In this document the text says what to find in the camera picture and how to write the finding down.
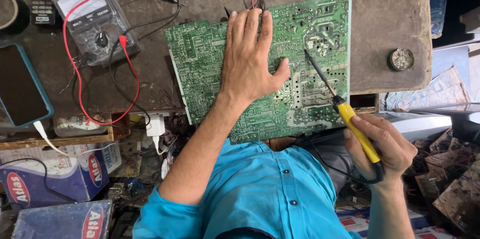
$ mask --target hand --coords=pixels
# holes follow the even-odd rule
[[[272,43],[272,15],[264,11],[257,41],[258,17],[254,8],[232,12],[226,31],[222,87],[219,96],[233,100],[245,110],[256,99],[277,92],[290,76],[289,60],[284,58],[275,74],[268,73],[268,52]]]
[[[373,115],[352,117],[352,123],[367,137],[374,141],[385,169],[384,181],[374,184],[373,188],[401,184],[401,175],[411,166],[417,155],[417,148],[408,142],[402,134],[387,120]],[[367,180],[375,180],[375,170],[364,153],[359,140],[349,129],[344,130],[345,147],[360,173]]]

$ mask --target phone case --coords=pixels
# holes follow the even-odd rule
[[[25,52],[25,49],[23,48],[23,46],[18,45],[18,44],[11,44],[11,45],[0,46],[0,49],[8,47],[8,46],[12,46],[12,45],[15,45],[17,47],[18,51],[20,52],[21,58],[23,59],[23,63],[25,63],[25,66],[27,67],[28,72],[30,73],[30,76],[32,76],[33,82],[35,83],[35,86],[38,89],[38,91],[39,91],[39,93],[42,97],[43,102],[45,103],[45,107],[48,110],[48,114],[43,116],[43,117],[40,117],[38,119],[35,119],[34,121],[28,122],[28,123],[23,124],[23,125],[15,125],[15,123],[12,121],[12,119],[10,117],[10,114],[8,114],[7,108],[5,107],[2,99],[0,98],[0,103],[1,103],[2,108],[3,108],[3,112],[5,114],[7,114],[8,118],[10,119],[11,124],[15,125],[16,127],[24,127],[24,126],[33,124],[36,121],[40,121],[40,120],[47,119],[47,118],[51,117],[55,113],[55,111],[53,109],[52,104],[50,103],[50,100],[47,96],[47,93],[45,93],[45,89],[43,89],[43,86],[40,83],[39,77],[37,76],[35,70],[33,69],[32,63],[30,62],[30,60],[27,57],[27,53]]]

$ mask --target dark trousers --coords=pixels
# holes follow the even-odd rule
[[[327,171],[328,175],[332,179],[335,192],[338,194],[340,189],[342,189],[344,186],[347,176],[327,167],[318,156],[314,146],[310,143],[310,141],[315,144],[315,147],[321,154],[321,157],[323,160],[325,160],[325,162],[327,162],[328,165],[351,174],[353,162],[349,153],[345,149],[343,128],[329,129],[320,133],[315,133],[311,136],[297,138],[297,140],[293,143],[293,145],[307,150],[313,157],[315,157],[315,159],[318,160],[318,162],[321,163],[322,167]]]

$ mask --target wooden workbench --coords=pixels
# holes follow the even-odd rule
[[[176,5],[160,0],[118,0],[131,25],[165,17]],[[297,0],[267,0],[267,5],[280,5]],[[230,10],[245,9],[249,0],[182,0],[183,7],[175,20],[137,29],[143,50],[132,57],[140,76],[142,89],[138,103],[147,110],[171,107],[165,90],[175,106],[183,106],[163,28],[183,22],[209,20],[218,22]],[[377,93],[420,89],[430,81],[432,44],[430,40],[429,0],[353,0],[351,42],[351,93]],[[25,47],[40,77],[56,114],[81,113],[72,99],[77,90],[72,86],[59,92],[69,83],[72,67],[63,46],[60,30],[45,30],[30,25],[27,30],[10,39]],[[409,48],[415,56],[411,70],[393,72],[387,67],[387,54],[398,47]],[[73,55],[79,55],[70,42]],[[111,113],[125,110],[129,103],[113,86],[108,69],[87,67],[81,71],[85,92],[84,103],[91,113]],[[116,71],[119,84],[135,95],[135,79],[125,60]]]

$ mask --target circuit board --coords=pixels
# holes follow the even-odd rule
[[[303,49],[320,64],[336,93],[349,101],[350,9],[351,0],[305,0],[268,9],[273,18],[268,71],[273,74],[287,57],[291,76],[277,93],[245,110],[230,133],[231,144],[343,126],[332,95]],[[190,124],[201,123],[220,90],[226,31],[227,22],[208,21],[165,30]]]

